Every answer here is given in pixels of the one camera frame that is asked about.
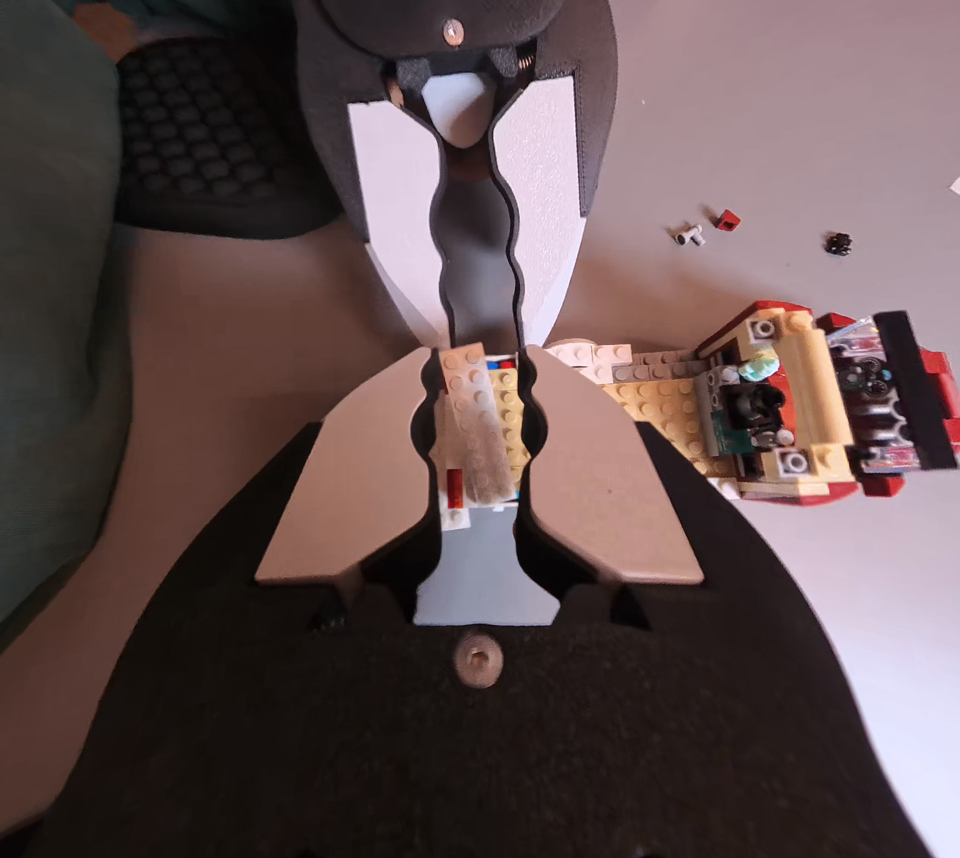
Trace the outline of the toy brick truck model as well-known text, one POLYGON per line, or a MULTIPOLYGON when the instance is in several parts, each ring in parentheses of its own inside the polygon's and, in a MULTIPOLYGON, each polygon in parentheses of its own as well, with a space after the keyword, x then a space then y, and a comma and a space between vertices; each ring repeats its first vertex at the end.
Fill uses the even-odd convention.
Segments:
POLYGON ((958 467, 958 385, 906 312, 853 318, 759 300, 693 349, 547 352, 658 432, 726 499, 821 507, 895 497, 958 467))

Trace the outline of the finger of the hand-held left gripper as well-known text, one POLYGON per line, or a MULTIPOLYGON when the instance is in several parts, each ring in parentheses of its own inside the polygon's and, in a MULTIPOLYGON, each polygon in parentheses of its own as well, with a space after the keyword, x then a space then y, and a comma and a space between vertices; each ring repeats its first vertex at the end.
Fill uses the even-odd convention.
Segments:
POLYGON ((442 141, 390 101, 352 103, 348 117, 366 220, 366 252, 414 336, 450 347, 444 262, 431 220, 447 174, 442 141))
POLYGON ((565 302, 586 229, 573 76, 535 80, 514 93, 494 117, 488 145, 510 215, 518 341, 541 346, 565 302))

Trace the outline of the white long brick plate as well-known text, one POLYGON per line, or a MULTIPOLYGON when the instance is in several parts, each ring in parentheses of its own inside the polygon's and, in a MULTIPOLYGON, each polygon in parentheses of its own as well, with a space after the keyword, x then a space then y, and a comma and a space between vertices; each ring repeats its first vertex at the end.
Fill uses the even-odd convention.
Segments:
POLYGON ((448 504, 491 508, 512 502, 517 483, 503 439, 495 389, 483 344, 438 356, 445 396, 441 454, 448 504))

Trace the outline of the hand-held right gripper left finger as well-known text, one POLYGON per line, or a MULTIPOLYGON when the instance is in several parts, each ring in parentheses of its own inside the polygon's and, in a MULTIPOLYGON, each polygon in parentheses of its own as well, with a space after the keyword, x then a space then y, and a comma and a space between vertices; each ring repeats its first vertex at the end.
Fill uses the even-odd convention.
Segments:
POLYGON ((255 572, 264 587, 364 584, 415 604, 442 553, 436 353, 418 348, 345 396, 322 420, 255 572))

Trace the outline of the black wrist rest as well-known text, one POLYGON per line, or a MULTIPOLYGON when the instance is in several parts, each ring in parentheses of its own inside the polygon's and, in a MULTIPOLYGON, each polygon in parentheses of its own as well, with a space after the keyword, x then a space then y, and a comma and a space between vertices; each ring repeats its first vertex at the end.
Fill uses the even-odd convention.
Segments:
POLYGON ((234 40, 199 36, 154 41, 116 70, 117 224, 274 241, 342 215, 283 65, 234 40))

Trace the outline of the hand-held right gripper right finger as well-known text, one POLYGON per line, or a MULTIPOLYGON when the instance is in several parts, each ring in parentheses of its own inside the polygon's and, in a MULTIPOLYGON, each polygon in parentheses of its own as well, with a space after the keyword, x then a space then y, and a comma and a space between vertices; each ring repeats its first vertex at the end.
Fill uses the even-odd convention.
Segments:
POLYGON ((704 573, 629 412, 544 348, 522 364, 523 494, 537 528, 605 582, 698 586, 704 573))

